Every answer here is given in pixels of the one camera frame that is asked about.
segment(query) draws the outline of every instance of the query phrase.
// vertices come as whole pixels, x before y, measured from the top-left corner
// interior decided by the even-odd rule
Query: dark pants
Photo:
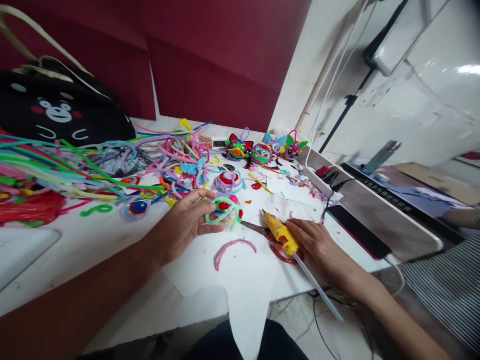
[[[185,355],[184,360],[242,359],[235,344],[230,321],[225,321],[210,331]],[[295,341],[278,322],[267,320],[261,340],[258,360],[308,360]]]

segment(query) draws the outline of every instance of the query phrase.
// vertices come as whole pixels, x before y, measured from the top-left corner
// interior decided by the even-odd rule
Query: red scissors handle
[[[278,250],[277,246],[276,245],[279,245],[280,248],[282,246],[282,244],[280,242],[278,242],[275,238],[273,238],[271,235],[267,235],[266,237],[268,239],[268,241],[270,242],[270,249],[271,251],[275,254],[275,256],[277,258],[279,258],[281,261],[283,261],[284,263],[287,263],[287,264],[292,264],[292,265],[298,265],[298,262],[297,260],[295,260],[294,258],[290,258],[290,257],[285,257],[283,256],[280,251]],[[301,251],[301,250],[298,250],[297,253],[298,257],[300,258],[300,260],[304,260],[304,253]]]

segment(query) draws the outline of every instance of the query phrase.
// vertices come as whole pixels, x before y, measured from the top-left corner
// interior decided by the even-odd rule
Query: red wall panel
[[[7,0],[109,86],[129,115],[160,113],[265,131],[311,0]],[[7,23],[35,54],[64,57],[27,25]],[[0,68],[26,59],[0,36]]]
[[[267,130],[311,0],[142,0],[160,113]]]
[[[120,0],[7,1],[30,16],[97,79],[112,89],[132,117],[155,119],[152,75],[138,4]],[[68,60],[13,16],[6,23],[36,56]],[[0,68],[28,61],[0,34]]]

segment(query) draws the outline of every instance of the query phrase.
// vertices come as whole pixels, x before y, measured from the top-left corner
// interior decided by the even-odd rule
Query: blue pom pom
[[[130,212],[134,215],[143,214],[147,211],[147,207],[146,201],[135,201],[130,205]]]

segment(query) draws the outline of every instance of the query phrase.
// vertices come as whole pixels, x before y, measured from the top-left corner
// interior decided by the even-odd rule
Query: striped fabric
[[[428,260],[405,264],[402,270],[432,314],[480,355],[480,236]]]

